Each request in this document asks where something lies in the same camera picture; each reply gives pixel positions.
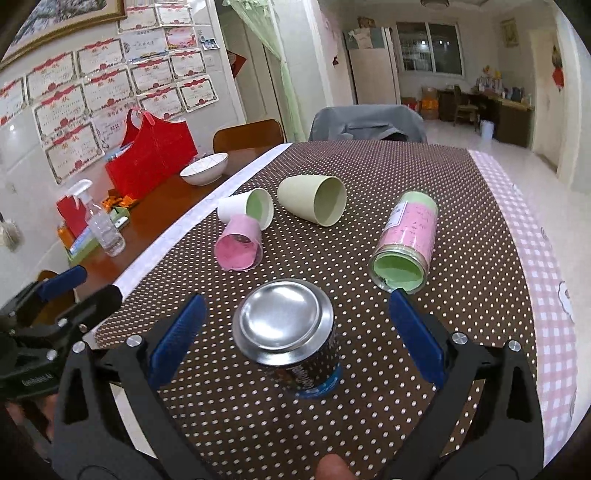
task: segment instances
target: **certificate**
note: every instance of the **certificate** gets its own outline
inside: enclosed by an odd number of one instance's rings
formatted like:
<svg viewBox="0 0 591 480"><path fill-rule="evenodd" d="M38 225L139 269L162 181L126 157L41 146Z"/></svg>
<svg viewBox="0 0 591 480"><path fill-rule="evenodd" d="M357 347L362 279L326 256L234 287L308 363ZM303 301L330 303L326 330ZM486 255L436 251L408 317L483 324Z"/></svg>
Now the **certificate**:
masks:
<svg viewBox="0 0 591 480"><path fill-rule="evenodd" d="M139 104L144 110L164 120L185 111L180 98L178 98L178 91L174 86L156 90L154 93L140 97Z"/></svg>
<svg viewBox="0 0 591 480"><path fill-rule="evenodd" d="M195 48L197 38L193 27L169 27L164 29L169 50Z"/></svg>
<svg viewBox="0 0 591 480"><path fill-rule="evenodd" d="M127 113L137 106L135 99L124 100L94 115L96 133L105 151L121 146L127 129Z"/></svg>
<svg viewBox="0 0 591 480"><path fill-rule="evenodd" d="M78 126L90 115L82 85L72 85L58 90L33 109L41 142L60 137L67 129Z"/></svg>
<svg viewBox="0 0 591 480"><path fill-rule="evenodd" d="M119 20L119 33L129 30L140 30L142 28L153 28L158 26L156 10L152 6L127 7L127 18Z"/></svg>
<svg viewBox="0 0 591 480"><path fill-rule="evenodd" d="M97 112L117 102L134 96L129 72L125 67L104 73L84 84L86 103L92 112Z"/></svg>
<svg viewBox="0 0 591 480"><path fill-rule="evenodd" d="M176 80L201 75L206 71L203 54L196 49L172 52L170 62Z"/></svg>
<svg viewBox="0 0 591 480"><path fill-rule="evenodd" d="M6 125L17 113L27 106L25 82L21 78L0 90L0 127Z"/></svg>
<svg viewBox="0 0 591 480"><path fill-rule="evenodd" d="M74 52L69 51L55 58L48 59L42 65L32 69L27 74L26 79L30 103L53 92L65 83L76 80Z"/></svg>
<svg viewBox="0 0 591 480"><path fill-rule="evenodd" d="M152 57L168 50L166 37L161 28L128 32L121 35L121 39L125 58L129 61Z"/></svg>
<svg viewBox="0 0 591 480"><path fill-rule="evenodd" d="M160 5L157 7L161 25L193 25L186 5Z"/></svg>
<svg viewBox="0 0 591 480"><path fill-rule="evenodd" d="M54 140L45 151L57 184L104 155L92 124L84 124Z"/></svg>
<svg viewBox="0 0 591 480"><path fill-rule="evenodd" d="M181 97L183 97L183 102L187 107L187 112L217 102L218 100L209 75L192 80L191 82L178 83L177 86L181 92Z"/></svg>
<svg viewBox="0 0 591 480"><path fill-rule="evenodd" d="M138 94L169 85L173 81L170 63L165 57L131 65L130 69L135 91Z"/></svg>
<svg viewBox="0 0 591 480"><path fill-rule="evenodd" d="M76 52L80 76L106 70L114 65L125 63L121 40L110 38L98 41Z"/></svg>

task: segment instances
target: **screw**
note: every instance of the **screw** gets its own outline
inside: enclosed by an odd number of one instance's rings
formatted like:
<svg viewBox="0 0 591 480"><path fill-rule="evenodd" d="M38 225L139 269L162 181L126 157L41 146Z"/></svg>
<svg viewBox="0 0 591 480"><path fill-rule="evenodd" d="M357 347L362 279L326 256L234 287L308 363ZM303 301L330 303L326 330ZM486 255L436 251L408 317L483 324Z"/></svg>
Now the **screw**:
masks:
<svg viewBox="0 0 591 480"><path fill-rule="evenodd" d="M519 352L521 350L521 345L517 340L509 340L509 348L514 352Z"/></svg>
<svg viewBox="0 0 591 480"><path fill-rule="evenodd" d="M466 345L468 343L468 337L465 333L456 332L452 335L453 343L457 345Z"/></svg>
<svg viewBox="0 0 591 480"><path fill-rule="evenodd" d="M80 340L79 342L76 342L73 346L72 346L72 351L74 353L80 353L82 352L84 349L86 348L86 344Z"/></svg>
<svg viewBox="0 0 591 480"><path fill-rule="evenodd" d="M142 343L142 340L143 338L140 335L132 335L125 341L125 343L127 343L127 346L138 346Z"/></svg>

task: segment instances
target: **finger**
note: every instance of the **finger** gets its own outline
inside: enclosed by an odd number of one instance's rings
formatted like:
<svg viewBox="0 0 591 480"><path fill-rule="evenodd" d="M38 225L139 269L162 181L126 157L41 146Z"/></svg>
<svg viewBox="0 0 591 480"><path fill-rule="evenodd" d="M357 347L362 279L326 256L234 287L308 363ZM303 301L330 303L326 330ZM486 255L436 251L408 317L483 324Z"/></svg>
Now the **finger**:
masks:
<svg viewBox="0 0 591 480"><path fill-rule="evenodd" d="M331 453L318 463L316 480L357 480L357 477L340 456Z"/></svg>

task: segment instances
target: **polka dot tablecloth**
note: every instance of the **polka dot tablecloth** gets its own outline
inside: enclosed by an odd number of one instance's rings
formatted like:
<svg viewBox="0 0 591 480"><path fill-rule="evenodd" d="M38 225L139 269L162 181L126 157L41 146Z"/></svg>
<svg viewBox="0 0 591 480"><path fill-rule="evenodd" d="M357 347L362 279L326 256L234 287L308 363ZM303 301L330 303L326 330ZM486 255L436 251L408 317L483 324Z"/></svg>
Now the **polka dot tablecloth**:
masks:
<svg viewBox="0 0 591 480"><path fill-rule="evenodd" d="M332 228L277 205L288 176L335 175L348 191ZM521 342L536 373L532 308L524 272L503 214L466 150L401 142L295 144L238 192L263 187L277 208L264 232L263 262L224 272L212 248L223 225L214 213L174 246L97 332L102 346L146 332L187 295L203 293L209 322L177 376L160 394L182 431L219 472L233 478L313 478L319 459L345 458L362 478L375 476L412 432L433 398L390 322L388 294L367 264L399 195L421 190L440 208L426 286L413 296L449 331L475 342ZM232 315L255 287L302 278L330 297L340 333L343 378L331 395L298 400L246 360L232 341ZM445 452L462 444L482 385L474 383Z"/></svg>

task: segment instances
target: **wooden table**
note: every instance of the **wooden table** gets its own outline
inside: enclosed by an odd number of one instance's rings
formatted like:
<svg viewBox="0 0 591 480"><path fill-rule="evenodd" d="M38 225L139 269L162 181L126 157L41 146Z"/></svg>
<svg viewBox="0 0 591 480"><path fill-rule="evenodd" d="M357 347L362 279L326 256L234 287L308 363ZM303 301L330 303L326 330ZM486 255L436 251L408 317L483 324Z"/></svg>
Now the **wooden table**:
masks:
<svg viewBox="0 0 591 480"><path fill-rule="evenodd" d="M228 177L271 148L246 148L228 152L228 166L224 175L209 185L189 185L180 176L175 175L158 186L131 210L129 225L121 230L127 243L123 253L112 258L103 249L96 248L82 261L81 265L88 271L88 279L77 288L78 295L85 298L99 288L113 283L154 240L191 207L219 187Z"/></svg>

